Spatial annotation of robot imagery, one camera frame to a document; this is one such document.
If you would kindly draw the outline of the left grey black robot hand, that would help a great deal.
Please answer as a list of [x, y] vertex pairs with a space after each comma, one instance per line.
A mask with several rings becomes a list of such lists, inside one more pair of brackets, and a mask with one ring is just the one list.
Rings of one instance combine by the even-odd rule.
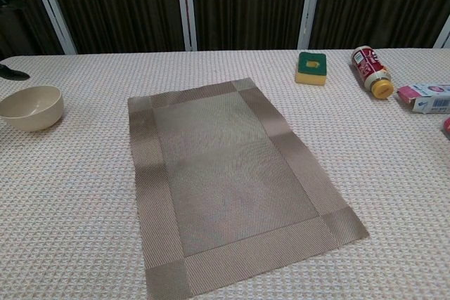
[[[21, 0], [1, 0], [1, 11], [4, 9], [21, 9], [25, 7], [25, 3]], [[8, 66], [1, 64], [1, 78], [11, 81], [26, 81], [30, 76], [19, 70], [13, 70]]]

